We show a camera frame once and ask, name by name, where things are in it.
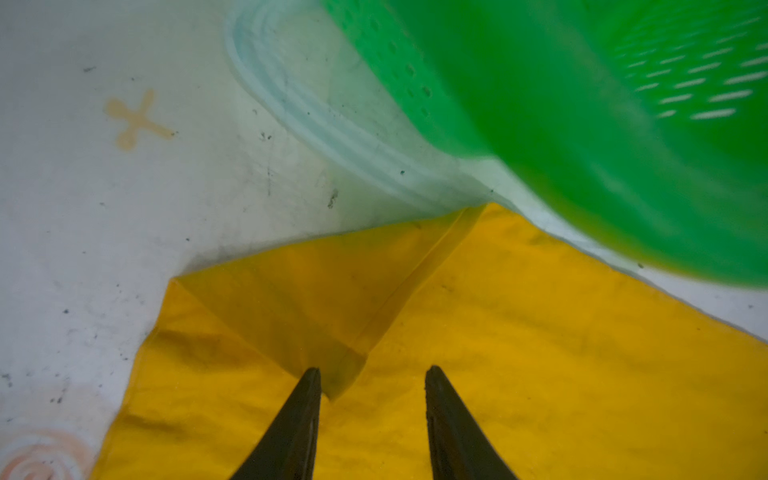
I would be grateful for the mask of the green plastic basket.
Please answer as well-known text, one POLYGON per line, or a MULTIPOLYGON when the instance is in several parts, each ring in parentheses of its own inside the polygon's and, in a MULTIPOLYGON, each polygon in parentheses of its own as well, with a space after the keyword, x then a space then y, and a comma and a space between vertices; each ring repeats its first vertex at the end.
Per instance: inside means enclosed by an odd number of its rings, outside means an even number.
POLYGON ((763 1, 328 1, 410 123, 494 157, 575 228, 767 282, 763 1))

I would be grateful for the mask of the yellow t-shirt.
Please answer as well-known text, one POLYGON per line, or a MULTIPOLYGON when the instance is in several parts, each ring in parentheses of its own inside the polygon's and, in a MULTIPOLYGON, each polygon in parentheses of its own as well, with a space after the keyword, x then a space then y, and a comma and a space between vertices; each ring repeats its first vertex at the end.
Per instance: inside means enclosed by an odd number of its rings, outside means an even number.
POLYGON ((96 479, 225 479, 321 372, 319 479, 427 479, 447 374, 523 479, 763 479, 767 347, 498 205, 172 279, 96 479))

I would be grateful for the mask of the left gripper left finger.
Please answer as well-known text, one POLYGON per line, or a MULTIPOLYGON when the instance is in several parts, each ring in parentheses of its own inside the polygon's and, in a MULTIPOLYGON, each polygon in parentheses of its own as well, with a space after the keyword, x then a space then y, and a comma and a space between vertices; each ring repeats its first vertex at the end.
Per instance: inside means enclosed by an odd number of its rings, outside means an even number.
POLYGON ((312 479, 321 397, 321 372, 310 368, 231 479, 312 479))

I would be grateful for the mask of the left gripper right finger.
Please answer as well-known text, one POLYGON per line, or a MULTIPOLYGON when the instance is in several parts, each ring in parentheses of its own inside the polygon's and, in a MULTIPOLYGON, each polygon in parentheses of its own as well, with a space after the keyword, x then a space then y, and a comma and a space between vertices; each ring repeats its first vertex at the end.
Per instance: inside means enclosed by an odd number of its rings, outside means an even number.
POLYGON ((517 480, 450 383, 433 365, 425 376, 428 443, 435 479, 517 480))

